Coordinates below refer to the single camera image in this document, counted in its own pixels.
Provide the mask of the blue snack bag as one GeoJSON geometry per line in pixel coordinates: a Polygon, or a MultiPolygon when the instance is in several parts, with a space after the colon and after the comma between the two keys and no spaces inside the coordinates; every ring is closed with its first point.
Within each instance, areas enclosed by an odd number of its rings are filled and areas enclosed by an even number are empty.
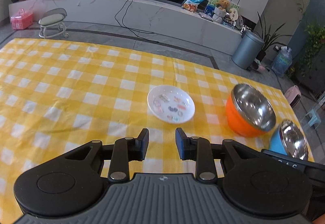
{"type": "Polygon", "coordinates": [[[198,6],[203,2],[204,0],[184,0],[181,4],[181,7],[184,10],[188,10],[192,13],[195,13],[198,6]]]}

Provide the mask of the yellow white checkered tablecloth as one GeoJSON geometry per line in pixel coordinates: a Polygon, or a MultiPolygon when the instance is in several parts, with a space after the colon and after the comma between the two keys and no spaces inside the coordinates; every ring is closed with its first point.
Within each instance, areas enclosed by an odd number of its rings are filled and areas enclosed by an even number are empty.
{"type": "Polygon", "coordinates": [[[22,212],[13,184],[24,171],[92,139],[111,144],[149,130],[144,162],[131,172],[193,172],[179,159],[175,125],[157,119],[149,91],[173,85],[194,101],[182,124],[213,143],[232,138],[260,150],[270,135],[246,139],[226,120],[231,89],[248,79],[183,60],[81,42],[14,39],[1,49],[1,223],[22,212]]]}

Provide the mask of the light blue plastic stool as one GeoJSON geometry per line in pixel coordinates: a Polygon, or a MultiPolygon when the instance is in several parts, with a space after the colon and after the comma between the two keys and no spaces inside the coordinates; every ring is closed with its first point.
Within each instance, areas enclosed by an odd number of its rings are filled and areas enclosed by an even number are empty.
{"type": "Polygon", "coordinates": [[[321,124],[321,118],[315,108],[312,108],[305,114],[303,120],[308,124],[310,128],[317,129],[318,126],[321,124]]]}

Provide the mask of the pink space heater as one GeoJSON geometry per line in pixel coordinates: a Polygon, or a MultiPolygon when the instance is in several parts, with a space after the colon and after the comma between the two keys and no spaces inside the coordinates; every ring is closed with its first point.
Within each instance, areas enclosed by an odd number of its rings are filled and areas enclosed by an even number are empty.
{"type": "Polygon", "coordinates": [[[284,94],[289,105],[294,108],[301,99],[301,91],[297,85],[290,87],[284,94]]]}

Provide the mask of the grey cushioned stool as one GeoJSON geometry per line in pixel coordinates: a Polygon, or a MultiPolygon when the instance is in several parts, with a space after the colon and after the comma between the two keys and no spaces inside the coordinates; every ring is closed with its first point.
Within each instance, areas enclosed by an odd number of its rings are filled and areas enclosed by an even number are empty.
{"type": "Polygon", "coordinates": [[[39,37],[42,39],[50,39],[62,35],[64,38],[68,38],[69,34],[64,23],[66,17],[67,11],[64,8],[55,8],[47,11],[38,21],[38,25],[40,26],[39,37]],[[47,31],[54,27],[57,28],[58,32],[49,35],[47,31]]]}

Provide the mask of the blue steel bowl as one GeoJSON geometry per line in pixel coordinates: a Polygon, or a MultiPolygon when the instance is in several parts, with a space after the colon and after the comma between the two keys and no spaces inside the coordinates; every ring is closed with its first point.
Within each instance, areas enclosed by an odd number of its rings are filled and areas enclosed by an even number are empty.
{"type": "Polygon", "coordinates": [[[300,160],[308,160],[307,141],[299,127],[290,119],[278,125],[270,140],[268,150],[300,160]]]}

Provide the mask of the grey metal trash bin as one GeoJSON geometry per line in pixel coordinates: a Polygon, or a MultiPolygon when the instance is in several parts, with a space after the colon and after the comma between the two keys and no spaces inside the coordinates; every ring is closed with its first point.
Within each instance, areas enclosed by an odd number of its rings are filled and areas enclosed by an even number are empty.
{"type": "Polygon", "coordinates": [[[264,41],[251,31],[244,31],[241,37],[241,42],[231,59],[238,67],[248,69],[263,47],[264,41]]]}

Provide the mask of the trailing ivy plant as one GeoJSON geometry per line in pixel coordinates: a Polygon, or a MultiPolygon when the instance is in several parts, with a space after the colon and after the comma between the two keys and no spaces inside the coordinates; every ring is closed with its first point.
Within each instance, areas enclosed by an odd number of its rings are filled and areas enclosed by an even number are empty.
{"type": "Polygon", "coordinates": [[[299,61],[301,75],[304,77],[312,68],[313,60],[324,48],[324,26],[319,24],[308,24],[306,27],[308,38],[303,47],[303,54],[299,61]]]}

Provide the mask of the small white patterned dish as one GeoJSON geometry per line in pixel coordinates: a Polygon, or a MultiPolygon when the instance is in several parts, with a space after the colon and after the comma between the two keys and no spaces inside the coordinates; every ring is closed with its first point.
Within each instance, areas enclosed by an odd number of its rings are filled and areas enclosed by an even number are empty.
{"type": "Polygon", "coordinates": [[[196,111],[188,93],[171,85],[152,88],[147,95],[147,104],[155,117],[170,124],[188,122],[196,111]]]}

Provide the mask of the teddy bear toy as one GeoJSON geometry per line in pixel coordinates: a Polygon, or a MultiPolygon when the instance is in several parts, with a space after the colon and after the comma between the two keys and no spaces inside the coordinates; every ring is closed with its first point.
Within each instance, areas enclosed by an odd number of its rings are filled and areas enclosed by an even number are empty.
{"type": "Polygon", "coordinates": [[[220,10],[226,11],[230,2],[228,0],[217,0],[215,3],[216,8],[219,8],[220,10]]]}

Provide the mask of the tall potted green plant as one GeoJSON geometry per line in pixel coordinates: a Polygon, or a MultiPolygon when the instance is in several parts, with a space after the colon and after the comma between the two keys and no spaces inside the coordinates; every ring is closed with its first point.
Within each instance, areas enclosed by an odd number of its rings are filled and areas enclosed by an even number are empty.
{"type": "Polygon", "coordinates": [[[265,58],[266,51],[269,49],[272,45],[284,45],[282,42],[279,42],[278,39],[282,37],[292,37],[290,34],[279,34],[280,29],[284,27],[285,23],[282,23],[279,27],[277,27],[276,30],[272,31],[272,25],[270,24],[267,26],[265,16],[261,16],[259,13],[259,26],[261,27],[261,32],[254,31],[263,41],[264,44],[262,48],[260,49],[256,59],[260,62],[265,58]]]}

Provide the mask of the pink storage box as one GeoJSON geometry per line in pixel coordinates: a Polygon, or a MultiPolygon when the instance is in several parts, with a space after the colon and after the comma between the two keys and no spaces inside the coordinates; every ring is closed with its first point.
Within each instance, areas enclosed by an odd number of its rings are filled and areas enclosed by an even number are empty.
{"type": "Polygon", "coordinates": [[[33,12],[20,9],[18,13],[11,16],[13,30],[24,30],[33,24],[33,12]]]}

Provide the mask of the blue water jug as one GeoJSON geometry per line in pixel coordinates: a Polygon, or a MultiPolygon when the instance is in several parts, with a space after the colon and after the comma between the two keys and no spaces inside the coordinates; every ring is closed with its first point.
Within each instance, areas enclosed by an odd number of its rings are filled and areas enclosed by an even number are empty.
{"type": "Polygon", "coordinates": [[[292,64],[291,48],[282,46],[272,62],[271,70],[278,76],[283,77],[292,64]]]}

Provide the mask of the orange steel bowl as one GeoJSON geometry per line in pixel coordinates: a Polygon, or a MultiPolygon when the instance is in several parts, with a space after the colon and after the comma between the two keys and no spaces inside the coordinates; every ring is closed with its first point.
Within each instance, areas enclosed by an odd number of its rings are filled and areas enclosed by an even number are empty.
{"type": "Polygon", "coordinates": [[[246,83],[236,84],[226,102],[227,123],[236,134],[254,138],[270,132],[276,124],[268,99],[246,83]]]}

